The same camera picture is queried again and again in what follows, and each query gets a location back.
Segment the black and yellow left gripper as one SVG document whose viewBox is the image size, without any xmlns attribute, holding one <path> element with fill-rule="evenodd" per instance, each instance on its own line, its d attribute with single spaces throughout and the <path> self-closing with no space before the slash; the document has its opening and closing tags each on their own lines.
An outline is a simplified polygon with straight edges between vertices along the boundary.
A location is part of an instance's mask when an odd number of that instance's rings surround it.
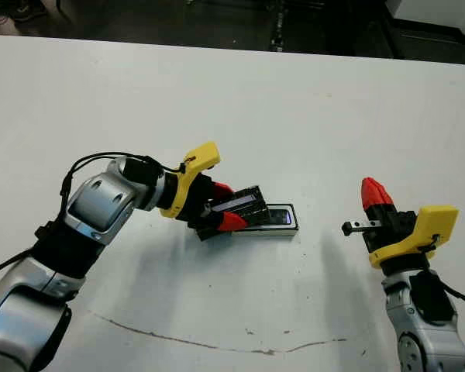
<svg viewBox="0 0 465 372">
<path fill-rule="evenodd" d="M 189 150 L 177 169 L 165 170 L 164 190 L 157 203 L 160 214 L 168 219 L 185 222 L 190 229 L 211 228 L 220 232 L 245 229 L 248 222 L 233 212 L 212 212 L 211 200 L 232 197 L 234 190 L 227 184 L 213 181 L 206 170 L 220 163 L 215 142 L 208 141 Z"/>
</svg>

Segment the black and yellow right gripper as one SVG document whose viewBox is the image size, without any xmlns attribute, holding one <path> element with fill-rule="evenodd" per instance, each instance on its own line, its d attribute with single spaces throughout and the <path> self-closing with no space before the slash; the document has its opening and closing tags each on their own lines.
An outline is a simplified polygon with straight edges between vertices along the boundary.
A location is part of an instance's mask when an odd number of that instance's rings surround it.
<svg viewBox="0 0 465 372">
<path fill-rule="evenodd" d="M 372 177 L 361 184 L 367 220 L 347 221 L 345 236 L 360 233 L 374 269 L 386 275 L 429 265 L 435 250 L 450 240 L 459 210 L 451 205 L 429 205 L 418 212 L 399 212 L 385 187 Z"/>
</svg>

